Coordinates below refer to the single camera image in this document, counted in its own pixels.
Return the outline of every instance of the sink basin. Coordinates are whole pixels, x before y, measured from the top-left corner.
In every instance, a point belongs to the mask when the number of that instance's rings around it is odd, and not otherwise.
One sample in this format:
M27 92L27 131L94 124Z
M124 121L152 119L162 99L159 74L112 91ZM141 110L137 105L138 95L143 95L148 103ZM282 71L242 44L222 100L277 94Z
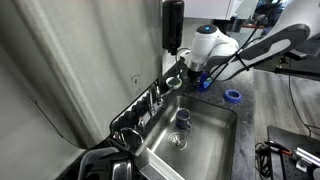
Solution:
M178 109L190 111L188 130L175 126ZM177 96L167 107L145 143L184 179L230 179L237 115L230 110L186 96Z

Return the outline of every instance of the drain strainer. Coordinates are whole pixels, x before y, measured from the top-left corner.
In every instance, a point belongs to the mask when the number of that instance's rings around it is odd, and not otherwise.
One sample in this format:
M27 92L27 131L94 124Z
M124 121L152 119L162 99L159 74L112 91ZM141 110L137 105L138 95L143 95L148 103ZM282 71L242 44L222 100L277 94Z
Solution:
M173 149L182 151L188 146L187 138L179 133L173 133L169 136L169 144Z

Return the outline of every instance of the gray countertop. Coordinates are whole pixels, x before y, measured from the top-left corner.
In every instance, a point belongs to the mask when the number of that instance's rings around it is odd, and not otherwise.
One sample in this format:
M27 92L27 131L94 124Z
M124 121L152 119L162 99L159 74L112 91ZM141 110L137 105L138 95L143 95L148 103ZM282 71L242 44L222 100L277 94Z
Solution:
M214 82L207 92L191 90L186 84L183 84L178 90L173 91L166 98L166 101L170 102L170 99L173 99L174 96L183 94L213 105L230 109L237 113L238 121L233 155L232 179L255 179L254 86L252 72L253 71L251 70L249 72L241 73L228 81ZM175 69L173 67L163 76L163 79L170 77L170 75L174 73ZM243 97L242 102L238 105L226 102L223 99L223 93L227 89L234 89L240 92ZM150 128L150 130L157 122L155 119L159 119L157 118L157 115L153 120L150 120L147 125L147 128Z

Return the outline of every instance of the blue cup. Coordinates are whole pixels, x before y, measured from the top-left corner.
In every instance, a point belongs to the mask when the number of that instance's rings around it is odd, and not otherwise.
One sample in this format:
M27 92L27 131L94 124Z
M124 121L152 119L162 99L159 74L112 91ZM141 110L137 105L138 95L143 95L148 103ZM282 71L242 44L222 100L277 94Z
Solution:
M190 112L187 109L181 108L176 114L176 126L180 129L188 129L191 127Z

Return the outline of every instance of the blue tape roll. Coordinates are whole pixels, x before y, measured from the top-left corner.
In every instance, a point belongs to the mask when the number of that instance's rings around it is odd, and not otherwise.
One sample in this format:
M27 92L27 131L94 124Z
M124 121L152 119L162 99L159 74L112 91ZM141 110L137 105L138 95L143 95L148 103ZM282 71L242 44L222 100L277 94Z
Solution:
M242 95L238 91L233 89L226 90L226 92L224 92L223 97L226 101L235 104L240 103L242 101Z

